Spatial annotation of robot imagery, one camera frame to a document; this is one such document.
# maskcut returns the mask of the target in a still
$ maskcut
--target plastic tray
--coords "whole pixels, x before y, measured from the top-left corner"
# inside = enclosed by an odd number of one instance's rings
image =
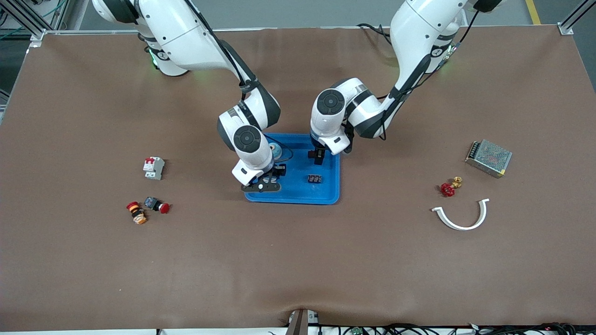
[[[315,165],[308,158],[313,150],[311,136],[305,134],[267,134],[294,151],[294,157],[282,164],[287,165],[286,175],[279,179],[281,190],[277,192],[245,193],[246,199],[263,203],[334,204],[340,194],[340,157],[328,151],[323,165]],[[322,176],[320,184],[308,183],[308,175]]]

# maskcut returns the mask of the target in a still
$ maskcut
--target white curved pipe clamp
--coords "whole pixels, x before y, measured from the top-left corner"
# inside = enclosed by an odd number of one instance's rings
[[[445,212],[443,211],[443,207],[433,208],[432,211],[437,212],[437,214],[439,215],[439,219],[441,219],[441,221],[443,221],[443,223],[446,224],[447,227],[453,228],[455,230],[461,230],[461,231],[472,230],[472,229],[478,228],[482,224],[482,222],[484,222],[484,220],[486,219],[486,203],[488,201],[489,201],[488,199],[478,201],[478,204],[480,204],[480,217],[478,218],[478,221],[476,221],[476,223],[470,227],[460,227],[460,226],[456,225],[455,223],[451,222],[451,220],[449,220],[447,218],[447,216],[445,215]]]

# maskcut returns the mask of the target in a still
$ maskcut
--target metal power supply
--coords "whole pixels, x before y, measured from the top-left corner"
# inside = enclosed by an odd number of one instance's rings
[[[482,142],[472,143],[465,162],[495,178],[501,178],[505,175],[510,159],[510,151],[483,139]]]

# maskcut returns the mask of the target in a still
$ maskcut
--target red valve handle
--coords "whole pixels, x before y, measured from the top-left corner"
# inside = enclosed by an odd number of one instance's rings
[[[455,189],[451,184],[444,183],[441,185],[441,193],[443,193],[445,197],[452,197],[455,195]]]

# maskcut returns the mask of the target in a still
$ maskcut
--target black connector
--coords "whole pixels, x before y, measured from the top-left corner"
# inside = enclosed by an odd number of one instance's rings
[[[468,153],[469,159],[475,159],[476,154],[478,153],[478,147],[480,146],[479,142],[472,143],[472,147],[470,148],[470,152]]]

